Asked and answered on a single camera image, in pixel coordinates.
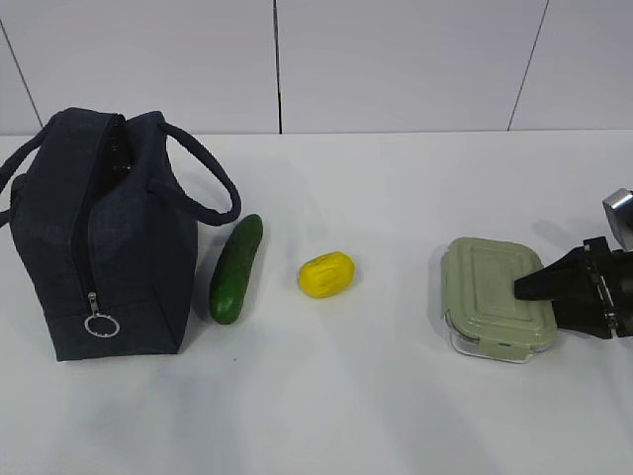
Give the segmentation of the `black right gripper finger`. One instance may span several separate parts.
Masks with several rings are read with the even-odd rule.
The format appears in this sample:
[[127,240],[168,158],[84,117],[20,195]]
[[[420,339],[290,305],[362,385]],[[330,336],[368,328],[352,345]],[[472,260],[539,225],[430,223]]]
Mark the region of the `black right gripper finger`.
[[551,265],[514,281],[514,297],[524,301],[598,301],[597,267],[601,252],[573,248]]
[[599,303],[557,300],[552,308],[559,329],[611,339],[611,328]]

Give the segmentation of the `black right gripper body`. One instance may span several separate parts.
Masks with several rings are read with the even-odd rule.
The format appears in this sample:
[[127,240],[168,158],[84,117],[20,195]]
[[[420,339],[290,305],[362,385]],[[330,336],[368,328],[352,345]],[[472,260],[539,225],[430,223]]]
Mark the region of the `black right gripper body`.
[[605,237],[584,240],[591,282],[597,289],[608,338],[632,336],[632,253],[611,250]]

